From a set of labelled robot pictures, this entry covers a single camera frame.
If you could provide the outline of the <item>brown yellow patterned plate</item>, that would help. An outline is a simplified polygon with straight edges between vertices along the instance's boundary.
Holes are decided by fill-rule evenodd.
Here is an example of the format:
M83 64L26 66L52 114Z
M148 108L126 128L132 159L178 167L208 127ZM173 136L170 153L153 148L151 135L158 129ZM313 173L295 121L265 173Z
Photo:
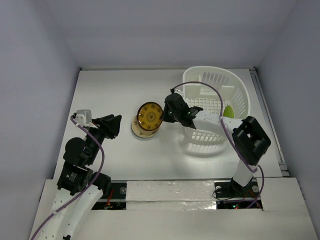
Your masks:
M136 114L138 125L145 131L157 130L162 124L162 107L153 101L149 101L140 106Z

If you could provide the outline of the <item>lime green plate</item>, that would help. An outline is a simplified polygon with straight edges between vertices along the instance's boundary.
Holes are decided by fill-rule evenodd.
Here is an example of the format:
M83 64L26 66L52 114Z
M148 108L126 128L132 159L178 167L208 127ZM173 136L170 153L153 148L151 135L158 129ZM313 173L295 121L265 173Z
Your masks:
M227 105L227 106L224 108L223 116L224 116L224 117L227 117L227 118L231 118L231 119L234 119L234 118L235 118L234 110L233 110L233 108L232 108L230 105Z

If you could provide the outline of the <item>beige plate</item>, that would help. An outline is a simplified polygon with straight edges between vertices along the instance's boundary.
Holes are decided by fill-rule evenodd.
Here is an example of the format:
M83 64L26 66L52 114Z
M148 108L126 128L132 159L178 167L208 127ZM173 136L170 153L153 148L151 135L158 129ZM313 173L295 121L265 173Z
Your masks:
M141 138L141 139L149 139L149 138L154 137L158 133L159 129L160 129L160 127L156 128L154 130L151 130L151 131L147 131L147 130L141 128L139 125L139 122L137 120L136 115L133 117L132 122L131 122L132 133L136 137Z

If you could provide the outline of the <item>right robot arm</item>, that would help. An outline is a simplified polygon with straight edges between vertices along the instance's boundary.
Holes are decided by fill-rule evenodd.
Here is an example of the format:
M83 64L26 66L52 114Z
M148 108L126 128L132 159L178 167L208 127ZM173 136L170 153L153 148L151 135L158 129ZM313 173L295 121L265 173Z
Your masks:
M168 95L164 103L161 115L164 122L179 122L189 129L226 136L239 162L230 182L217 187L215 196L221 199L244 197L261 157L271 145L270 138L259 122L252 116L236 119L210 113L198 106L189 107L178 93Z

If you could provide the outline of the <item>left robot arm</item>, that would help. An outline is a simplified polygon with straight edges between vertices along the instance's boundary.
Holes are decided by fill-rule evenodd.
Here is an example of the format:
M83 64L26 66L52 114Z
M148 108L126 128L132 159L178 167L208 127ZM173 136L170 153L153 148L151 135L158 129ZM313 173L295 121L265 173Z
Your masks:
M74 240L92 207L111 191L111 178L89 167L98 153L105 155L102 144L113 140L120 132L121 115L92 118L90 110L78 110L71 122L84 131L85 137L67 141L64 164L57 181L57 191L51 208L51 219L41 231L41 240Z

